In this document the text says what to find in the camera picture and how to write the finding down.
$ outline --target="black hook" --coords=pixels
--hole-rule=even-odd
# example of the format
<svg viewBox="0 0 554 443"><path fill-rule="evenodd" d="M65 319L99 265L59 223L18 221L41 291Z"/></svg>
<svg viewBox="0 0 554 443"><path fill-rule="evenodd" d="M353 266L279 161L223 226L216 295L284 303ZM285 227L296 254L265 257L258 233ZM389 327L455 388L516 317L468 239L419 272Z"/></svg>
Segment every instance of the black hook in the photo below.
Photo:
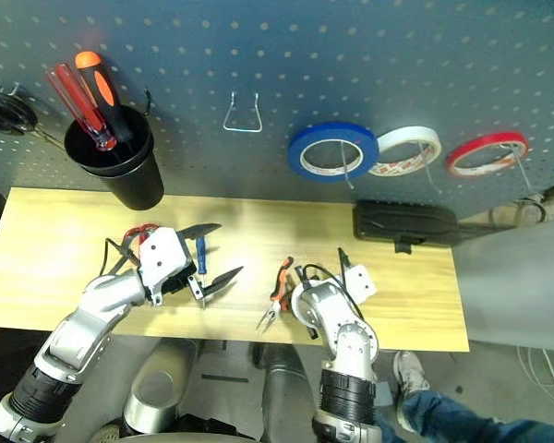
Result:
<svg viewBox="0 0 554 443"><path fill-rule="evenodd" d="M146 94L146 111L143 112L143 116L147 117L150 115L150 108L151 108L151 94L150 90L148 88L144 88L144 93Z"/></svg>

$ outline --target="tool holder cup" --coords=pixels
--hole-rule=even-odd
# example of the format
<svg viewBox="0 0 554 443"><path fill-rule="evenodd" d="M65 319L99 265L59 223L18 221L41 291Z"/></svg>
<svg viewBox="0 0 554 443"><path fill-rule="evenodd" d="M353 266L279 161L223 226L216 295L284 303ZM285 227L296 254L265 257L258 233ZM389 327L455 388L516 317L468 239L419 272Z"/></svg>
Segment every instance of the tool holder cup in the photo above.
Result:
<svg viewBox="0 0 554 443"><path fill-rule="evenodd" d="M66 132L66 153L89 175L98 177L131 210L148 210L164 194L163 180L154 159L154 136L148 120L123 106L123 116L134 137L112 150L97 150L78 122Z"/></svg>

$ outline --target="black case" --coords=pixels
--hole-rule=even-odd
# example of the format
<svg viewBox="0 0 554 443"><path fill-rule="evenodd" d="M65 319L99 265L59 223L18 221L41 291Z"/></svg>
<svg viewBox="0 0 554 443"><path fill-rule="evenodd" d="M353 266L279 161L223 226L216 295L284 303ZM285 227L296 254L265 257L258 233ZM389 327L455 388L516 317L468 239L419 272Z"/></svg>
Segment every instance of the black case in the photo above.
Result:
<svg viewBox="0 0 554 443"><path fill-rule="evenodd" d="M451 246L461 240L455 214L434 206L358 201L353 221L358 239L392 240L396 252L407 254L412 245Z"/></svg>

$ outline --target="wooden tabletop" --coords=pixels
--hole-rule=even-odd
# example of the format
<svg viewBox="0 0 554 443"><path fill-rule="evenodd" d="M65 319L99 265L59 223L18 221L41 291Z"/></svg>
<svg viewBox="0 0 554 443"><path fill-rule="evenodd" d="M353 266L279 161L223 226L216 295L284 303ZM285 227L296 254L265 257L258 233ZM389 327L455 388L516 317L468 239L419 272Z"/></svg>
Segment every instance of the wooden tabletop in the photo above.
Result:
<svg viewBox="0 0 554 443"><path fill-rule="evenodd" d="M110 193L13 188L0 221L0 327L53 329L76 308L99 272L103 242L153 222L175 229L203 222L222 228L206 237L208 281L244 266L235 284L205 311L188 290L163 306L134 308L116 333L314 343L290 313L263 335L255 331L285 257L338 273L337 246L364 264L378 293L361 305L386 349L468 351L464 313L449 248L414 247L354 238L352 205L239 198L165 196L152 210L126 209ZM194 251L193 242L189 242ZM117 255L110 251L109 269Z"/></svg>

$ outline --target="blue jeans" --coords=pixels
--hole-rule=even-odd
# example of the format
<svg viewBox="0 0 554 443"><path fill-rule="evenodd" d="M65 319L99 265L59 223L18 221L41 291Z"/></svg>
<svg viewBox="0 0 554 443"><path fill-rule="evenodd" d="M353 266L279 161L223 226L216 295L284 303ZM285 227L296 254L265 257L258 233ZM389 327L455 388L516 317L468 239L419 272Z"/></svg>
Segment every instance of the blue jeans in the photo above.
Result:
<svg viewBox="0 0 554 443"><path fill-rule="evenodd" d="M554 426L531 420L497 423L491 418L480 418L457 401L432 390L422 390L402 404L410 426L430 441L472 442L554 442ZM394 434L383 417L377 416L383 442L404 441Z"/></svg>

